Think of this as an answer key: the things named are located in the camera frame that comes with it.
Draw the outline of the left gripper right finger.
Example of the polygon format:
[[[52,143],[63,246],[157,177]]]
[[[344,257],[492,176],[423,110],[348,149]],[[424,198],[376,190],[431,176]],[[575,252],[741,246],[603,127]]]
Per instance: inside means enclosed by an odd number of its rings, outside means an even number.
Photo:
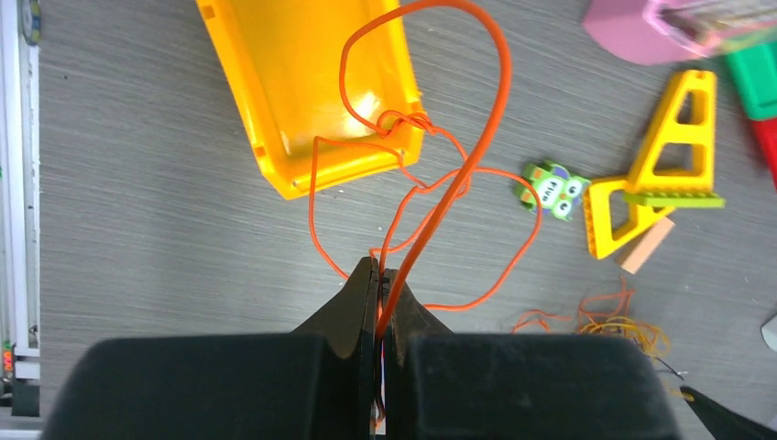
[[[408,355],[415,336],[445,335],[451,330],[427,310],[407,284],[388,320],[383,343],[383,382],[388,439],[413,439],[418,419],[416,380]]]

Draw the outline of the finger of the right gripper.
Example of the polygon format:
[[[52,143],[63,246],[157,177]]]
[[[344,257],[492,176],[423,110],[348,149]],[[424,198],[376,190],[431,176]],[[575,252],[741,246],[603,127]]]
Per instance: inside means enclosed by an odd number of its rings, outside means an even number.
[[[731,411],[688,385],[681,385],[685,402],[717,440],[776,440],[776,430]]]

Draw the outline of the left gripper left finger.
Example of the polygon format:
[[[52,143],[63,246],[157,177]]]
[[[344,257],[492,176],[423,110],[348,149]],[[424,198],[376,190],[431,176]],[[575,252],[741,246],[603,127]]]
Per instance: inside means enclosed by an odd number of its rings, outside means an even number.
[[[293,330],[320,336],[311,430],[315,439],[374,439],[377,385],[376,321],[380,275],[363,257],[342,289]]]

